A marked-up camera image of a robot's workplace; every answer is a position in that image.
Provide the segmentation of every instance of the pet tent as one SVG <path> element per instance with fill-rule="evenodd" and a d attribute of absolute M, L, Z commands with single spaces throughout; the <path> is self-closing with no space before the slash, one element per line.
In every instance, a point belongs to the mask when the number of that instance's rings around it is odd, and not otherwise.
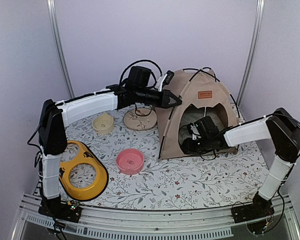
<path fill-rule="evenodd" d="M 206 72 L 180 69 L 174 73 L 170 84 L 164 87 L 179 96 L 182 104 L 169 109 L 156 108 L 160 138 L 159 159 L 189 156 L 183 152 L 181 144 L 191 135 L 182 126 L 204 116 L 210 116 L 219 131 L 238 124 L 229 102 L 229 91 L 213 76 L 215 73 L 212 69 Z M 233 147 L 220 152 L 235 153 L 236 149 Z"/>

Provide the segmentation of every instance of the pink pet bowl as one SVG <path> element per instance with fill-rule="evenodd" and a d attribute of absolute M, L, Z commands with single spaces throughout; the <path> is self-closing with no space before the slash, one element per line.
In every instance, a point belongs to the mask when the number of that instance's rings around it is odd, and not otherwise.
<path fill-rule="evenodd" d="M 128 148 L 118 154 L 115 162 L 121 173 L 134 175 L 144 167 L 145 157 L 138 149 Z"/>

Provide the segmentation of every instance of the black cable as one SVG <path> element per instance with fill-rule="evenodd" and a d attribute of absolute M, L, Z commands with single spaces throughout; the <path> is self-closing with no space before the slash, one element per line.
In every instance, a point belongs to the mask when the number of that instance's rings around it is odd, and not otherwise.
<path fill-rule="evenodd" d="M 246 209 L 248 209 L 249 211 L 252 211 L 252 209 L 249 208 L 249 207 L 247 207 L 243 202 L 241 202 L 241 201 L 236 201 L 234 204 L 232 204 L 231 212 L 232 212 L 234 206 L 235 206 L 237 203 L 242 204 Z"/>
<path fill-rule="evenodd" d="M 120 76 L 119 85 L 120 85 L 120 86 L 123 85 L 123 84 L 122 84 L 122 81 L 123 81 L 124 75 L 125 75 L 126 71 L 127 71 L 129 68 L 131 68 L 133 65 L 135 65 L 135 64 L 137 64 L 137 63 L 144 63 L 144 62 L 146 62 L 146 63 L 151 63 L 151 64 L 155 65 L 156 68 L 157 68 L 157 69 L 159 70 L 159 72 L 160 72 L 160 76 L 162 76 L 162 70 L 161 70 L 161 68 L 159 67 L 158 64 L 156 64 L 156 63 L 155 63 L 154 61 L 152 61 L 152 60 L 141 59 L 141 60 L 138 60 L 138 61 L 135 61 L 135 62 L 131 63 L 129 66 L 127 66 L 127 67 L 123 70 L 123 72 L 122 72 L 122 74 L 121 74 L 121 76 Z"/>
<path fill-rule="evenodd" d="M 32 139 L 35 137 L 35 135 L 37 134 L 37 132 L 39 131 L 39 128 L 41 127 L 41 125 L 42 125 L 44 119 L 47 117 L 48 114 L 50 114 L 50 112 L 51 112 L 53 109 L 54 109 L 53 106 L 47 109 L 47 111 L 44 113 L 43 117 L 42 117 L 41 120 L 39 121 L 39 124 L 38 124 L 38 126 L 36 127 L 34 133 L 31 135 L 31 137 L 30 137 L 30 138 L 28 139 L 28 141 L 26 142 L 27 145 L 38 148 L 41 154 L 42 154 L 41 148 L 40 148 L 37 144 L 31 143 L 31 141 L 32 141 Z"/>
<path fill-rule="evenodd" d="M 213 150 L 213 155 L 214 155 L 214 157 L 212 159 L 205 159 L 205 158 L 202 157 L 202 155 L 200 155 L 200 158 L 203 161 L 212 161 L 212 160 L 215 160 L 217 158 L 216 150 Z"/>
<path fill-rule="evenodd" d="M 192 77 L 189 79 L 189 82 L 191 82 L 191 81 L 192 81 L 192 79 L 194 79 L 194 78 L 195 78 L 195 76 L 196 76 L 198 73 L 200 73 L 200 72 L 202 72 L 200 69 L 199 69 L 198 71 L 196 71 L 196 73 L 195 73 L 195 74 L 193 74 L 193 75 L 192 75 Z"/>
<path fill-rule="evenodd" d="M 230 93 L 230 97 L 232 98 L 232 101 L 234 102 L 234 105 L 235 105 L 236 111 L 238 112 L 238 118 L 240 118 L 241 116 L 240 116 L 239 107 L 238 107 L 238 105 L 237 105 L 237 102 L 236 102 L 236 100 L 235 100 L 234 96 L 232 96 L 232 94 L 231 94 L 231 93 Z"/>
<path fill-rule="evenodd" d="M 203 69 L 209 69 L 209 70 L 211 70 L 211 67 L 209 67 L 209 66 L 205 66 L 205 67 L 201 68 L 201 70 L 203 70 Z M 199 69 L 198 69 L 198 68 L 192 68 L 192 67 L 183 68 L 182 70 L 193 70 L 193 71 L 199 71 Z"/>
<path fill-rule="evenodd" d="M 41 196 L 42 198 L 42 202 L 46 208 L 46 210 L 48 211 L 49 215 L 52 217 L 52 220 L 54 221 L 54 225 L 53 225 L 53 228 L 54 228 L 54 231 L 57 231 L 57 228 L 59 229 L 62 237 L 63 237 L 63 240 L 67 240 L 67 237 L 66 235 L 64 234 L 64 232 L 62 231 L 62 225 L 57 221 L 57 219 L 54 217 L 54 215 L 51 214 L 47 204 L 46 204 L 46 200 L 45 200 L 45 197 L 44 196 Z M 59 240 L 62 240 L 59 236 L 58 236 L 59 233 L 55 233 L 54 235 L 59 239 Z"/>
<path fill-rule="evenodd" d="M 137 113 L 137 110 L 138 110 L 137 104 L 134 103 L 134 106 L 135 106 L 135 108 L 134 108 L 134 113 L 135 113 L 135 115 L 137 115 L 137 116 L 139 116 L 139 117 L 147 117 L 147 116 L 149 116 L 149 115 L 152 113 L 152 111 L 153 111 L 152 106 L 150 106 L 150 109 L 149 109 L 150 111 L 149 111 L 148 114 L 146 114 L 146 115 L 140 115 L 140 114 Z"/>
<path fill-rule="evenodd" d="M 34 157 L 34 168 L 37 167 L 38 163 L 40 162 L 42 158 L 42 153 L 41 151 L 38 151 L 36 154 L 35 154 L 35 157 Z"/>
<path fill-rule="evenodd" d="M 278 221 L 276 221 L 276 223 L 273 225 L 272 228 L 266 228 L 265 231 L 261 230 L 258 233 L 254 233 L 254 235 L 263 235 L 263 234 L 266 234 L 266 233 L 270 232 L 271 230 L 273 230 L 280 223 L 282 217 L 284 216 L 284 213 L 285 213 L 285 199 L 280 193 L 280 188 L 281 188 L 281 185 L 278 187 L 277 193 L 278 193 L 278 195 L 280 196 L 280 198 L 282 200 L 282 212 L 281 212 L 281 215 L 280 215 Z"/>
<path fill-rule="evenodd" d="M 151 75 L 152 75 L 152 77 L 154 79 L 154 84 L 152 86 L 146 86 L 145 87 L 146 89 L 152 89 L 152 88 L 154 88 L 157 85 L 157 79 L 156 79 L 156 76 L 155 76 L 155 74 L 154 74 L 153 71 L 151 71 Z"/>

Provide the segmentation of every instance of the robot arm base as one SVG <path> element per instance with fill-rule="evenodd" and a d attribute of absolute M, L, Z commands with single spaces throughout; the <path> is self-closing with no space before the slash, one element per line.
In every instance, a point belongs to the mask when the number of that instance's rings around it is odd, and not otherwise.
<path fill-rule="evenodd" d="M 275 210 L 272 206 L 271 200 L 263 199 L 257 192 L 251 204 L 245 204 L 233 207 L 231 214 L 235 223 L 247 222 L 255 219 L 260 219 L 273 215 Z"/>
<path fill-rule="evenodd" d="M 59 195 L 53 199 L 44 199 L 44 196 L 42 196 L 38 213 L 59 220 L 78 223 L 81 211 L 80 207 L 74 207 L 71 203 L 62 203 L 61 196 Z"/>

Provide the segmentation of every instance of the metal pole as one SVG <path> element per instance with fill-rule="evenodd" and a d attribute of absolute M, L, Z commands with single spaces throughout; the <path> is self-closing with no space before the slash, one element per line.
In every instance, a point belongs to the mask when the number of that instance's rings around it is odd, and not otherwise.
<path fill-rule="evenodd" d="M 239 107 L 242 104 L 242 101 L 243 101 L 244 95 L 245 95 L 245 91 L 248 86 L 249 76 L 250 76 L 250 72 L 251 72 L 251 68 L 252 68 L 252 64 L 253 64 L 253 60 L 254 60 L 254 56 L 255 56 L 255 52 L 256 52 L 257 41 L 258 41 L 259 32 L 260 32 L 261 23 L 262 23 L 264 5 L 265 5 L 265 0 L 258 0 L 257 6 L 256 6 L 255 18 L 254 18 L 253 34 L 252 34 L 252 39 L 251 39 L 249 55 L 248 55 L 248 59 L 246 61 L 238 97 L 236 99 L 236 102 Z"/>
<path fill-rule="evenodd" d="M 75 93 L 74 93 L 74 89 L 73 89 L 71 81 L 70 81 L 67 64 L 66 64 L 66 59 L 65 59 L 64 51 L 63 51 L 62 44 L 61 44 L 60 32 L 59 32 L 57 14 L 56 14 L 56 8 L 55 8 L 55 1 L 47 0 L 47 5 L 48 5 L 50 23 L 51 23 L 51 27 L 52 27 L 52 33 L 54 36 L 54 42 L 55 42 L 56 50 L 58 53 L 66 89 L 68 91 L 70 98 L 73 99 L 75 97 Z"/>

